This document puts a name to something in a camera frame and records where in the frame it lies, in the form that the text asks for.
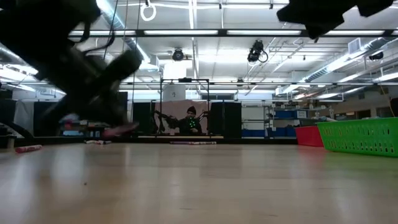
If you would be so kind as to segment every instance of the green plastic basket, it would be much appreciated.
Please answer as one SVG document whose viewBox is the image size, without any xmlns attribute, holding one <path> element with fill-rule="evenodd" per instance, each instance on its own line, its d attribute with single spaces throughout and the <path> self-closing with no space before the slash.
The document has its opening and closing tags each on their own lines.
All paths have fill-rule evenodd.
<svg viewBox="0 0 398 224">
<path fill-rule="evenodd" d="M 318 123 L 325 149 L 398 157 L 398 118 Z"/>
</svg>

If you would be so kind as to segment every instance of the wooden floor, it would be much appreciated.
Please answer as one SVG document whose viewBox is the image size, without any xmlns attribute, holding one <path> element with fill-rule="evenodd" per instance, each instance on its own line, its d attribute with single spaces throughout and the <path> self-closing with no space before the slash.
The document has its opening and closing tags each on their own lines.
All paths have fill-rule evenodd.
<svg viewBox="0 0 398 224">
<path fill-rule="evenodd" d="M 45 146 L 0 154 L 0 223 L 396 224 L 398 159 L 300 146 Z"/>
</svg>

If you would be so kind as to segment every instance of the blue bin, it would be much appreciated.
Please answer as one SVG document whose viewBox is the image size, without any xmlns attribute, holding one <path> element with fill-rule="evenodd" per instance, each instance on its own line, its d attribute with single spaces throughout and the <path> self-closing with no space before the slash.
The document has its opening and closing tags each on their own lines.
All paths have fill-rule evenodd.
<svg viewBox="0 0 398 224">
<path fill-rule="evenodd" d="M 268 137 L 286 137 L 286 128 L 276 128 L 275 131 L 272 128 L 267 128 Z"/>
<path fill-rule="evenodd" d="M 293 111 L 275 111 L 275 118 L 293 118 Z"/>
<path fill-rule="evenodd" d="M 251 130 L 252 137 L 265 137 L 266 132 L 264 130 Z"/>
<path fill-rule="evenodd" d="M 287 137 L 296 137 L 296 132 L 294 128 L 286 128 L 286 136 Z"/>
<path fill-rule="evenodd" d="M 242 130 L 242 137 L 251 137 L 251 131 L 247 129 Z"/>
</svg>

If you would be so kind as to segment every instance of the person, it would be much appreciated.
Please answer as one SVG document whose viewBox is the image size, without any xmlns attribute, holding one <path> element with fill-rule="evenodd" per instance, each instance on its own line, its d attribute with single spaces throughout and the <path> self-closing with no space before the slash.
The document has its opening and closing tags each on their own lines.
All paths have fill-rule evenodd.
<svg viewBox="0 0 398 224">
<path fill-rule="evenodd" d="M 201 126 L 200 123 L 197 119 L 195 119 L 197 115 L 197 110 L 195 109 L 194 106 L 191 106 L 187 110 L 187 115 L 185 118 L 181 119 L 178 121 L 178 128 L 180 129 L 180 134 L 183 135 L 199 135 L 201 134 Z M 195 127 L 192 128 L 190 123 L 192 122 L 192 119 L 195 121 Z"/>
</svg>

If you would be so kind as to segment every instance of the red plastic basket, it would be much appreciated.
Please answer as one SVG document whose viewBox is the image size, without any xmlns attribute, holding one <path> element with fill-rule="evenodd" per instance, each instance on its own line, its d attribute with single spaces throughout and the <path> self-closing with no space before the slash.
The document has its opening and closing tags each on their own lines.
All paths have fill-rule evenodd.
<svg viewBox="0 0 398 224">
<path fill-rule="evenodd" d="M 299 145 L 323 147 L 321 134 L 317 126 L 295 128 L 295 131 Z"/>
</svg>

